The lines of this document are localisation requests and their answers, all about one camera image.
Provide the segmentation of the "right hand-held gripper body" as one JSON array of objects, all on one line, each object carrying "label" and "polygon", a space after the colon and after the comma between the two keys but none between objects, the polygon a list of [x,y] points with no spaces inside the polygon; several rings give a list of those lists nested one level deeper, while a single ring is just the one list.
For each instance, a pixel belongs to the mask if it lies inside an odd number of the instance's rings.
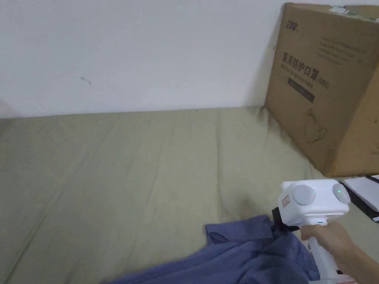
[{"label": "right hand-held gripper body", "polygon": [[[343,185],[334,179],[284,181],[274,223],[281,231],[294,232],[303,226],[326,226],[349,211],[350,198]],[[334,257],[314,237],[308,239],[320,279],[310,284],[349,284],[350,277],[337,267]]]}]

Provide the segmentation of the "person's right hand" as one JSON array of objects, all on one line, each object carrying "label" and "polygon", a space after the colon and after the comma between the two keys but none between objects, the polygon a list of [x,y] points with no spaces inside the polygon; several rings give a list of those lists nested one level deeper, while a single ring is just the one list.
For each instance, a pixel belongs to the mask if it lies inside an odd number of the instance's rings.
[{"label": "person's right hand", "polygon": [[302,240],[314,237],[333,256],[337,267],[344,274],[352,275],[350,266],[356,245],[340,223],[332,222],[326,226],[307,225],[300,228],[300,232]]}]

